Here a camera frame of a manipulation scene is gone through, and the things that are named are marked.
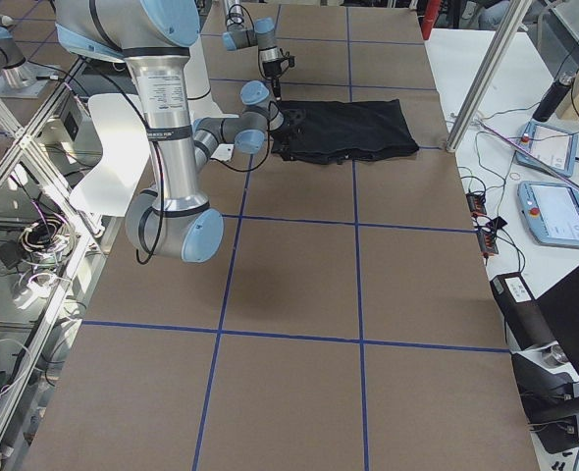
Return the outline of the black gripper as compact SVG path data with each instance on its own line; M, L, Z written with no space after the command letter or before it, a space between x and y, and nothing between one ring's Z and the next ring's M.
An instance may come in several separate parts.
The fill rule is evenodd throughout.
M272 91L277 101L282 99L279 78L289 68L295 66L295 57L281 48L269 48L261 51L262 75L271 81Z
M277 117L270 123L269 135L275 143L288 144L300 133L305 118L306 110L302 108L280 110Z

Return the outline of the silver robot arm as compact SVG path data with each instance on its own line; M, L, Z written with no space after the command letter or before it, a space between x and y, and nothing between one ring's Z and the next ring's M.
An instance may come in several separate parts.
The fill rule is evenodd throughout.
M277 101L282 100L281 77L295 66L295 57L278 44L272 18L253 20L239 1L222 1L226 31L222 34L228 51L255 47L260 76L270 85Z
M60 44L79 56L127 65L141 102L140 120L151 145L155 185L133 201L126 233L137 260L156 255L203 263L218 250L224 232L198 175L216 149L231 144L254 155L269 137L283 138L298 115L279 105L279 72L292 62L283 55L271 18L239 26L237 1L226 4L227 49L255 46L269 84L252 80L240 91L245 108L237 116L190 118L187 90L193 86L187 62L198 56L200 20L193 1L59 1Z

